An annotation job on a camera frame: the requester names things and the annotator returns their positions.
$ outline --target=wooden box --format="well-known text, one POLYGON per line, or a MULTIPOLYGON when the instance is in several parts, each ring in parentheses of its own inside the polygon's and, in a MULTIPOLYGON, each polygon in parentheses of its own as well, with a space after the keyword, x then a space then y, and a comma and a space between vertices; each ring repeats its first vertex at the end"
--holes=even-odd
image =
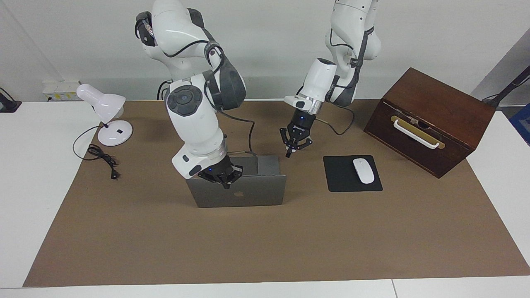
POLYGON ((365 132, 440 178, 475 151, 494 112, 409 68, 381 99, 365 132))

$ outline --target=white table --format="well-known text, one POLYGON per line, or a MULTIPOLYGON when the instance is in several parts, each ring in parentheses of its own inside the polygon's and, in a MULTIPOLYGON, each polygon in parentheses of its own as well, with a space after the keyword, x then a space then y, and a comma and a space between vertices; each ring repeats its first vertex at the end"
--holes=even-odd
MULTIPOLYGON (((529 276, 20 288, 81 163, 72 142, 98 123, 84 102, 25 102, 0 114, 0 297, 530 297, 529 276)), ((79 140, 79 152, 93 135, 79 140)), ((530 147, 497 112, 468 161, 528 262, 530 147)))

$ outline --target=box handle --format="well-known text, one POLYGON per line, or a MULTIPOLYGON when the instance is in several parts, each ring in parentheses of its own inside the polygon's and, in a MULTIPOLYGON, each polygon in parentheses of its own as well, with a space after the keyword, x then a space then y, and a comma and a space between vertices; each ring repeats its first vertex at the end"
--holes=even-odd
POLYGON ((397 116, 392 116, 391 120, 394 122, 394 127, 400 132, 418 141, 421 145, 429 149, 443 149, 445 144, 431 137, 430 135, 422 132, 413 125, 401 120, 397 116))

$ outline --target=white desk lamp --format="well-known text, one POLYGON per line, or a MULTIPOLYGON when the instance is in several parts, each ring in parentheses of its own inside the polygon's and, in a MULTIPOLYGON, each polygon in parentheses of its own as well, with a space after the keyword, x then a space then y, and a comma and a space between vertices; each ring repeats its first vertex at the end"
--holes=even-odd
POLYGON ((125 143, 133 134, 133 126, 124 120, 110 122, 123 115, 125 97, 116 94, 103 94, 88 84, 77 88, 77 96, 88 102, 100 117, 103 128, 98 133, 98 140, 105 146, 118 146, 125 143))

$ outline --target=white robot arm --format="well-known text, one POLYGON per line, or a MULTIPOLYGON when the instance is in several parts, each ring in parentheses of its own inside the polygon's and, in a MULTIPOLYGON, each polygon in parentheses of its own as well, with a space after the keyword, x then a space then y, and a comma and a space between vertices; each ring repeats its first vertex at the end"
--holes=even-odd
POLYGON ((291 123, 280 129, 287 157, 313 143, 311 126, 324 101, 341 107, 353 102, 363 61, 374 59, 381 50, 374 32, 378 4, 379 0, 335 1, 331 30, 325 37, 333 62, 317 59, 298 94, 284 98, 296 108, 291 123))
POLYGON ((152 15, 143 12, 137 16, 135 30, 144 50, 165 63, 174 80, 189 70, 184 58, 204 57, 212 67, 174 81, 164 99, 184 141, 172 162, 186 179, 198 175, 229 188, 243 169, 230 162, 216 111, 241 105, 246 97, 242 77, 204 28, 200 12, 184 8, 178 0, 156 0, 152 15))

